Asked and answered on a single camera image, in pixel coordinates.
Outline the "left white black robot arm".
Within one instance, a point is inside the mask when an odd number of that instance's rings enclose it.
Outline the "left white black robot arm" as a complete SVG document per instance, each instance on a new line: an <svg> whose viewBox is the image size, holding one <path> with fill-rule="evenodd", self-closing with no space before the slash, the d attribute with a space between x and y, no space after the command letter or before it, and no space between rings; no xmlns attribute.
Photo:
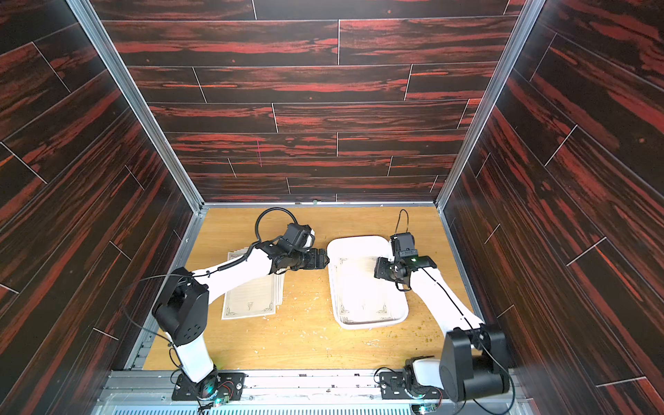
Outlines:
<svg viewBox="0 0 664 415"><path fill-rule="evenodd" d="M321 270L329 262L322 248L287 251L275 242L263 242L252 244L233 261L196 271L181 267L168 276L152 314L176 351L184 385L197 399L215 399L220 388L218 370L203 338L209 306L257 278L277 271Z"/></svg>

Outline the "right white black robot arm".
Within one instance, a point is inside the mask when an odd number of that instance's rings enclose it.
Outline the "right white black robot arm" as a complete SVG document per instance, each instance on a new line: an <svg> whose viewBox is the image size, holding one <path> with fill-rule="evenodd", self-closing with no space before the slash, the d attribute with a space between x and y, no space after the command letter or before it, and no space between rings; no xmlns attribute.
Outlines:
<svg viewBox="0 0 664 415"><path fill-rule="evenodd" d="M444 334L439 359L417 357L406 362L406 390L420 394L440 388L453 402L506 394L512 387L507 340L502 331L484 323L447 285L428 257L380 257L375 278L415 293Z"/></svg>

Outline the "white plastic storage tray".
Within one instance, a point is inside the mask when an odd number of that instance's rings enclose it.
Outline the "white plastic storage tray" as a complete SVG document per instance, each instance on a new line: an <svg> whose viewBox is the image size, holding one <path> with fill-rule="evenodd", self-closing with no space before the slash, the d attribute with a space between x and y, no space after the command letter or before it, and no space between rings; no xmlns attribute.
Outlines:
<svg viewBox="0 0 664 415"><path fill-rule="evenodd" d="M335 239L328 244L327 254L333 315L344 330L371 330L406 321L406 294L393 283L375 278L378 259L392 255L387 239Z"/></svg>

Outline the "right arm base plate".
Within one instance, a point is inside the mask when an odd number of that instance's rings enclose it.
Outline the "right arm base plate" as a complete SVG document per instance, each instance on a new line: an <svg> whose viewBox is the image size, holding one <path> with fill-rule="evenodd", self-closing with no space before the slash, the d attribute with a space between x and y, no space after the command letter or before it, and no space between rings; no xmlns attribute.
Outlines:
<svg viewBox="0 0 664 415"><path fill-rule="evenodd" d="M442 388L416 385L413 381L406 381L401 371L382 368L375 372L373 377L383 400L448 399Z"/></svg>

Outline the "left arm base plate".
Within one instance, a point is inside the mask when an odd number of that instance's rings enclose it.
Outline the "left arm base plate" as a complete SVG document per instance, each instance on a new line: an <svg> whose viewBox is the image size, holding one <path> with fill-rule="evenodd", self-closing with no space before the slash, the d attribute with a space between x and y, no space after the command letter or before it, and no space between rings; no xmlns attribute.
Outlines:
<svg viewBox="0 0 664 415"><path fill-rule="evenodd" d="M171 399L226 405L241 399L247 375L240 372L215 372L199 382L178 375Z"/></svg>

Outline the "front aluminium rail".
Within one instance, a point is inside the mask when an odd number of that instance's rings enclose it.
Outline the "front aluminium rail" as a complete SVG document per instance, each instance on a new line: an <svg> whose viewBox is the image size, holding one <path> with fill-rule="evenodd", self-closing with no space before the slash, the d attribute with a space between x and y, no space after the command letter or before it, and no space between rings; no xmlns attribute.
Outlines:
<svg viewBox="0 0 664 415"><path fill-rule="evenodd" d="M511 393L455 404L433 396L389 399L373 369L248 370L233 400L210 414L536 414L534 399L520 387ZM114 371L93 408L95 414L197 414L195 401L172 398L171 371Z"/></svg>

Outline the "right aluminium frame post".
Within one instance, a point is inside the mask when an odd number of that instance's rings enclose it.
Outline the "right aluminium frame post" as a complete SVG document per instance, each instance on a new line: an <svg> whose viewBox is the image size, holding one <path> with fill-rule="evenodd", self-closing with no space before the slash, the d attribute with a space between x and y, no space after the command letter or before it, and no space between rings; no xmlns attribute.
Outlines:
<svg viewBox="0 0 664 415"><path fill-rule="evenodd" d="M515 63L520 57L520 53L522 52L527 38L532 32L545 3L545 0L527 1L522 9L522 13L520 13L516 20L515 27L508 39L506 48L501 55L491 80L489 81L487 90L477 107L477 112L471 121L460 152L456 157L457 159L453 164L439 197L436 200L437 212L439 212L441 217L444 216L445 206L447 205L458 180L461 178L463 169L470 160L470 156L477 145L482 130L501 95L501 91L506 85L508 76L510 76Z"/></svg>

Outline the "aluminium frame post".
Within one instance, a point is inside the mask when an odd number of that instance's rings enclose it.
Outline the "aluminium frame post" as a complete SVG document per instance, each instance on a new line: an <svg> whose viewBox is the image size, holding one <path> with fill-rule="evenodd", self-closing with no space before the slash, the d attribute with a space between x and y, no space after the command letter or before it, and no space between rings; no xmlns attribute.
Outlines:
<svg viewBox="0 0 664 415"><path fill-rule="evenodd" d="M439 212L441 217L444 216L445 206L447 205L458 180L461 178L463 169L470 160L470 156L477 145L482 130L501 95L501 91L506 85L508 76L510 76L515 63L520 57L520 53L522 52L527 38L532 32L545 3L545 0L527 1L522 9L522 13L520 13L516 20L515 27L508 39L506 48L501 55L491 80L489 81L487 90L477 107L477 112L471 121L460 152L456 157L457 159L453 164L439 197L436 200L437 212Z"/></svg>
<svg viewBox="0 0 664 415"><path fill-rule="evenodd" d="M136 82L131 77L129 69L126 67L107 30L100 21L92 3L84 0L67 0L66 3L104 63L110 76L112 76L112 79L125 97L148 139L164 162L165 167L174 178L176 185L181 190L191 210L195 214L200 214L204 205L202 195L193 184L169 144L145 98L140 93Z"/></svg>

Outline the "left aluminium frame post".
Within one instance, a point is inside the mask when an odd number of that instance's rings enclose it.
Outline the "left aluminium frame post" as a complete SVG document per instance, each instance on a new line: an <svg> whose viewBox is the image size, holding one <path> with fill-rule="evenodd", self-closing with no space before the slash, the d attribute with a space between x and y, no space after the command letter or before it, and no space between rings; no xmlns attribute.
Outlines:
<svg viewBox="0 0 664 415"><path fill-rule="evenodd" d="M126 67L107 30L100 21L92 3L84 0L67 0L66 3L104 63L110 76L112 76L112 79L125 97L148 139L164 162L165 167L174 178L176 185L181 190L191 210L195 214L200 214L204 205L202 195L193 184L169 144L145 98L140 93L136 82L131 77L129 69Z"/></svg>

